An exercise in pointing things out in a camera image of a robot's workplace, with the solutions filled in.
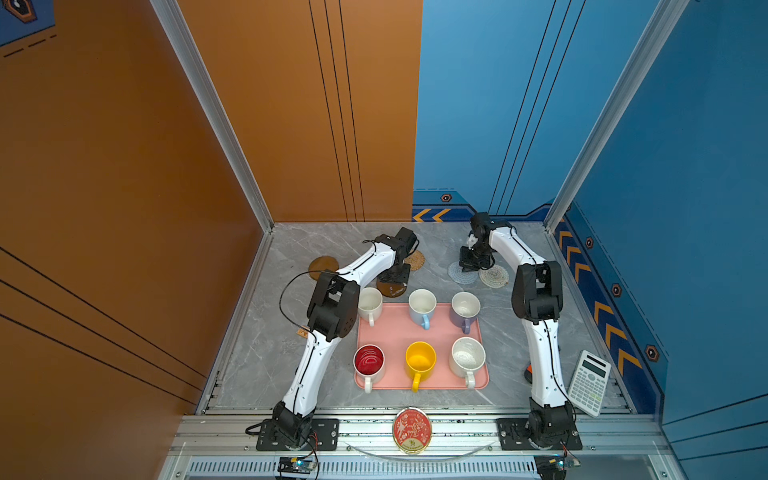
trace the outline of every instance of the mug handle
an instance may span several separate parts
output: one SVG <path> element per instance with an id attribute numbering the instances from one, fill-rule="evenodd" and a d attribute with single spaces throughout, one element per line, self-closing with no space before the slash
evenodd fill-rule
<path id="1" fill-rule="evenodd" d="M 413 385 L 411 385 L 411 391 L 412 392 L 418 392 L 419 391 L 419 382 L 422 380 L 422 374 L 416 373 L 413 376 Z"/>

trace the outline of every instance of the purple mug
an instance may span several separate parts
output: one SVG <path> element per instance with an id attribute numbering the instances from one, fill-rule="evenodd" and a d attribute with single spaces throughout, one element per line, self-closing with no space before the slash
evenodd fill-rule
<path id="1" fill-rule="evenodd" d="M 469 335 L 472 323 L 478 319 L 480 300 L 470 292 L 459 292 L 451 300 L 451 323 Z"/>

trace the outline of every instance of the marble surface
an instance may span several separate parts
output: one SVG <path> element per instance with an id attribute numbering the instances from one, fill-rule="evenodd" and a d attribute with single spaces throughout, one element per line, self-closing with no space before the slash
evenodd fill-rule
<path id="1" fill-rule="evenodd" d="M 288 281 L 307 270 L 320 255 L 330 255 L 345 266 L 362 255 L 369 244 L 362 243 L 381 233 L 395 235 L 401 226 L 420 239 L 419 250 L 426 264 L 413 272 L 408 291 L 387 302 L 408 302 L 413 290 L 431 290 L 440 303 L 449 303 L 460 291 L 474 293 L 482 303 L 480 327 L 487 352 L 490 383 L 480 390 L 373 390 L 365 394 L 354 382 L 352 359 L 357 344 L 357 327 L 339 344 L 320 386 L 318 407 L 355 406 L 500 406 L 528 407 L 531 387 L 523 378 L 528 365 L 528 343 L 521 321 L 511 311 L 508 284 L 492 289 L 480 280 L 461 286 L 448 276 L 448 266 L 458 259 L 469 232 L 468 223 L 278 223 L 261 277 L 248 309 L 247 318 L 229 359 L 217 409 L 272 409 L 288 390 L 306 340 L 296 334 L 278 310 L 280 292 Z M 519 236 L 548 260 L 556 258 L 536 223 L 517 223 Z M 496 263 L 511 274 L 509 265 L 496 254 Z M 306 324 L 306 306 L 314 288 L 308 275 L 297 279 L 283 298 L 283 310 L 294 321 Z M 573 293 L 564 284 L 564 309 L 560 321 L 561 363 L 565 385 L 569 385 L 579 353 L 599 352 L 592 342 Z M 626 402 L 615 381 L 611 381 L 604 408 L 625 408 Z"/>

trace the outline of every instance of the black mounting plate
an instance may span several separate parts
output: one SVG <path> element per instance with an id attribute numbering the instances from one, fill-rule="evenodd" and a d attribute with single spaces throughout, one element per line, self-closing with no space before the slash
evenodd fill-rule
<path id="1" fill-rule="evenodd" d="M 551 449 L 537 449 L 528 441 L 528 432 L 526 432 L 525 424 L 528 423 L 528 419 L 496 419 L 496 427 L 498 428 L 498 440 L 502 444 L 502 450 L 535 450 L 537 452 L 561 452 L 561 448 L 552 447 Z M 568 441 L 565 443 L 565 448 L 568 450 L 581 450 L 584 446 L 581 444 L 581 437 L 576 435 L 568 436 Z"/>
<path id="2" fill-rule="evenodd" d="M 295 450 L 289 449 L 287 445 L 276 439 L 275 422 L 264 422 L 259 431 L 259 440 L 256 443 L 256 450 L 259 452 L 311 452 L 310 439 L 302 448 Z M 339 440 L 339 419 L 312 419 L 312 433 L 317 433 L 317 451 L 328 452 L 336 450 L 336 444 Z"/>

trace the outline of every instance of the round tin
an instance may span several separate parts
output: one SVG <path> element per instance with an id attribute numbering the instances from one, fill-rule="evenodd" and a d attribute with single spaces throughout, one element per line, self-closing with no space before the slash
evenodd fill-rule
<path id="1" fill-rule="evenodd" d="M 408 407 L 395 417 L 392 437 L 405 453 L 409 455 L 421 453 L 432 440 L 432 423 L 424 412 Z"/>

